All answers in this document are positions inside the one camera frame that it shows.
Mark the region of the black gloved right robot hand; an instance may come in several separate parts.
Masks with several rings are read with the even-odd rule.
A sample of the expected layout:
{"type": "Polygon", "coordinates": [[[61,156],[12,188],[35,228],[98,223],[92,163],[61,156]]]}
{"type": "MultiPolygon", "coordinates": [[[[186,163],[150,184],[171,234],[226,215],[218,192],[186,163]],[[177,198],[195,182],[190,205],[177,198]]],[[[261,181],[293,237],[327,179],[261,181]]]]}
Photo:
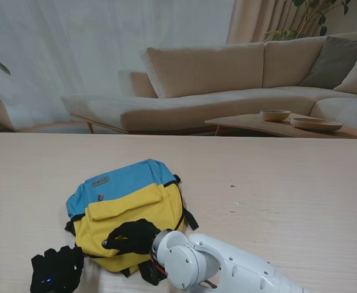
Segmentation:
{"type": "Polygon", "coordinates": [[[105,249],[118,250],[121,254],[147,255],[160,232],[159,228],[146,219],[125,222],[109,233],[107,239],[102,241],[102,246],[105,249]]]}

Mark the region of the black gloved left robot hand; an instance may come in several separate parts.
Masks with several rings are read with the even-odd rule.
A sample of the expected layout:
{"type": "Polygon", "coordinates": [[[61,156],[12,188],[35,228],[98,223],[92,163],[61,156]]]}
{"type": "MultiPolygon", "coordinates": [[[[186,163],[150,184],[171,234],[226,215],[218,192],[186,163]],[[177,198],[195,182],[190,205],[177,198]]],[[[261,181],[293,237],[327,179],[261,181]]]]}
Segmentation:
{"type": "Polygon", "coordinates": [[[84,268],[84,254],[79,247],[50,248],[31,259],[33,268],[30,291],[34,293],[67,292],[78,287],[84,268]]]}

